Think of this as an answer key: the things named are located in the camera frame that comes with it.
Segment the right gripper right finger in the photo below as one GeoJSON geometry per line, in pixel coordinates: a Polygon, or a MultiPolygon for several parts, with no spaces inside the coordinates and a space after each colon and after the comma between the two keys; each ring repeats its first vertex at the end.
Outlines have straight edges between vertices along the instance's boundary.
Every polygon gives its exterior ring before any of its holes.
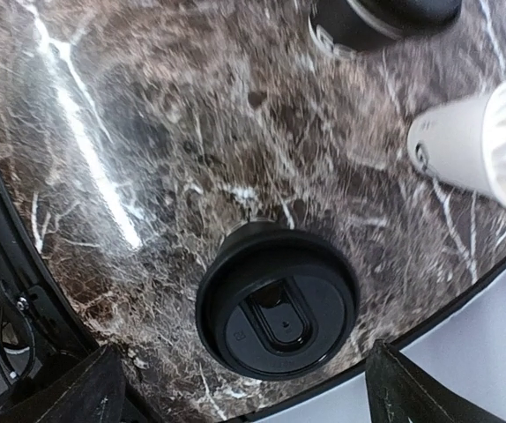
{"type": "Polygon", "coordinates": [[[393,345],[377,340],[366,359],[373,422],[498,422],[499,417],[444,387],[393,345]]]}

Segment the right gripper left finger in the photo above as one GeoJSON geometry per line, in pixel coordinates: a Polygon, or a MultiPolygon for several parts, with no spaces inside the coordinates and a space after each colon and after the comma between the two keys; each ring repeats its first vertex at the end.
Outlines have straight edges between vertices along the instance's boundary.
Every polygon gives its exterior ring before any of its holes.
{"type": "Polygon", "coordinates": [[[47,388],[0,412],[0,422],[120,422],[125,389],[119,355],[104,346],[47,388]]]}

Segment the black cup lid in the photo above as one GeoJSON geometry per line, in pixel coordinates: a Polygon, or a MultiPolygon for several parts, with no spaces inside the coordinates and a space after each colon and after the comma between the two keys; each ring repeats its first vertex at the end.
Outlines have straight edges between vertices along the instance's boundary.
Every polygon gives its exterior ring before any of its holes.
{"type": "Polygon", "coordinates": [[[197,290],[197,334],[238,375],[291,380],[340,351],[360,304],[342,252],[319,235],[280,229],[218,251],[197,290]]]}

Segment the white cup holding straws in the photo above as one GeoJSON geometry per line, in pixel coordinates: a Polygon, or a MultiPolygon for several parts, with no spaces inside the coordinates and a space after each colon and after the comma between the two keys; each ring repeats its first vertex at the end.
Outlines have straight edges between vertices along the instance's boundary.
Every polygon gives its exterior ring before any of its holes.
{"type": "Polygon", "coordinates": [[[490,96],[465,97],[413,120],[406,145],[416,170],[440,182],[496,198],[484,157],[484,118],[490,96]]]}

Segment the single black paper cup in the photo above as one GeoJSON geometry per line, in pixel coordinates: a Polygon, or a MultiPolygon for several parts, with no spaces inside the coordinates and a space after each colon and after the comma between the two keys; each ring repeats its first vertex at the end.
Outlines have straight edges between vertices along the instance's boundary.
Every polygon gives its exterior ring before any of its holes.
{"type": "Polygon", "coordinates": [[[232,248],[236,243],[245,241],[247,238],[259,235],[268,234],[276,230],[286,229],[289,227],[281,222],[269,219],[253,219],[240,223],[232,228],[227,235],[220,242],[219,252],[232,248]]]}

